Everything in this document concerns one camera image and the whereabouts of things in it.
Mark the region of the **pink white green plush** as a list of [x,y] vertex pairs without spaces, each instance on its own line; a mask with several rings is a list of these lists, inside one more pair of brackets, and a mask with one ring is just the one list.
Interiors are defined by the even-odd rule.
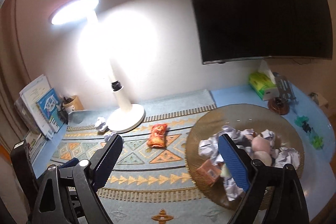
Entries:
[[243,174],[242,168],[244,172],[248,172],[252,160],[260,160],[266,166],[272,165],[270,142],[259,136],[252,141],[243,136],[241,141],[234,143],[227,134],[224,134],[219,137],[218,149],[233,178],[238,174],[241,178],[247,177]]

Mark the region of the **orange cardboard box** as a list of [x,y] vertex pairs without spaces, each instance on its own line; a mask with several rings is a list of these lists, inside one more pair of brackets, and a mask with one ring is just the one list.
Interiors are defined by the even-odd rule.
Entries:
[[221,176],[221,166],[213,165],[210,159],[207,159],[197,170],[197,174],[201,176],[208,186],[213,186]]

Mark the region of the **large paper ball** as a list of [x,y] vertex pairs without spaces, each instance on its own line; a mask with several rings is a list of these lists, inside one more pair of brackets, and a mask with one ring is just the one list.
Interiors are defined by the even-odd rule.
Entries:
[[234,201],[244,193],[243,188],[237,186],[233,177],[225,177],[223,186],[226,191],[228,201]]

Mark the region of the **flat stacked books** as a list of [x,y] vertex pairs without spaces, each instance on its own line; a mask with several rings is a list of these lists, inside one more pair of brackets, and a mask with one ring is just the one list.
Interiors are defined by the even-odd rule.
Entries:
[[25,136],[25,140],[29,149],[30,161],[33,163],[48,139],[46,139],[43,134],[35,134],[32,131],[29,131]]

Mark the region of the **black mesh pen holder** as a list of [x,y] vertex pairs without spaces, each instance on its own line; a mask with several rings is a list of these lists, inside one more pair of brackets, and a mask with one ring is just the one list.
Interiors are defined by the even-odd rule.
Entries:
[[68,124],[68,113],[62,105],[58,106],[58,117],[63,123]]

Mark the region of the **beige round pen cup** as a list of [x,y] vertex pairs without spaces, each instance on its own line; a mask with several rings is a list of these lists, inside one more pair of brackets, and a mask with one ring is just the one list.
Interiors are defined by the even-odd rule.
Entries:
[[63,107],[68,114],[74,111],[84,110],[84,107],[77,95],[70,97],[63,97]]

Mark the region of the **blue cover workbook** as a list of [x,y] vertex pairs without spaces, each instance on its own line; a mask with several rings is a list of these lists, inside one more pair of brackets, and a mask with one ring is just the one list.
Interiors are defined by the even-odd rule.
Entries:
[[37,100],[36,104],[54,133],[58,133],[64,123],[58,117],[58,106],[61,105],[61,102],[55,89],[50,89]]

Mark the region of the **dark round wooden stand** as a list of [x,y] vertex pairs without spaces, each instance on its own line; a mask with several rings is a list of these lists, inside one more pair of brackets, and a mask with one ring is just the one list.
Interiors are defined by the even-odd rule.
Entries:
[[268,101],[268,109],[278,115],[289,113],[290,106],[296,103],[294,91],[288,79],[276,72],[273,73],[279,95]]

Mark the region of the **green toy figures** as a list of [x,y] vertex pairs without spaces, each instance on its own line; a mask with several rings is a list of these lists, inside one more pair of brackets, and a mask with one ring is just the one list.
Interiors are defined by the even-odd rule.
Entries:
[[309,118],[306,116],[297,116],[294,120],[294,123],[303,129],[303,131],[307,134],[310,144],[316,149],[323,149],[323,137],[319,136],[313,127],[309,124]]

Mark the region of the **orange snack packet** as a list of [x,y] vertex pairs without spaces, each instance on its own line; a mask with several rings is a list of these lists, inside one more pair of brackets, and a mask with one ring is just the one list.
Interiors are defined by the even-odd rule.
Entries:
[[156,124],[151,128],[150,137],[147,140],[147,146],[150,148],[166,147],[167,124]]

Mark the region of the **upright books at left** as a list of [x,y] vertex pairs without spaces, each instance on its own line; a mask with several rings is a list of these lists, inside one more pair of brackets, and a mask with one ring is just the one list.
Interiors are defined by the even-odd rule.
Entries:
[[14,102],[14,106],[29,130],[36,135],[40,135],[41,131],[21,97]]

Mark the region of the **white upright paper booklets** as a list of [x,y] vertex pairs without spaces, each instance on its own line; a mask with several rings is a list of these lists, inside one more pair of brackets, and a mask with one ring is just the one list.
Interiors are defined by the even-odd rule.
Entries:
[[30,114],[33,116],[37,126],[48,140],[51,140],[54,137],[54,131],[43,116],[38,106],[38,100],[50,89],[51,87],[47,77],[45,75],[40,75],[19,92],[20,97]]

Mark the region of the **green tissue box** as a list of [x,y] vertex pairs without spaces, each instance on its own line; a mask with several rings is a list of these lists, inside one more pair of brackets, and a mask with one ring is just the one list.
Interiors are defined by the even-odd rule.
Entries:
[[262,101],[268,101],[279,96],[275,77],[265,60],[262,60],[258,70],[248,77],[250,86]]

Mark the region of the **beige curtain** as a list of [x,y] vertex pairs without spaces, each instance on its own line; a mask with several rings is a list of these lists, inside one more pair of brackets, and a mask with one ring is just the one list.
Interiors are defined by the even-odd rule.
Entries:
[[18,41],[16,4],[17,0],[5,0],[1,7],[1,146],[7,152],[28,132],[14,107],[30,82]]

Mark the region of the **black monitor screen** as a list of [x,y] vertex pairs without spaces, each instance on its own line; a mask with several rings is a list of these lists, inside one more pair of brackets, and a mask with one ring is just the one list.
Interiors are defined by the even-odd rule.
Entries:
[[204,64],[331,59],[327,0],[192,0]]

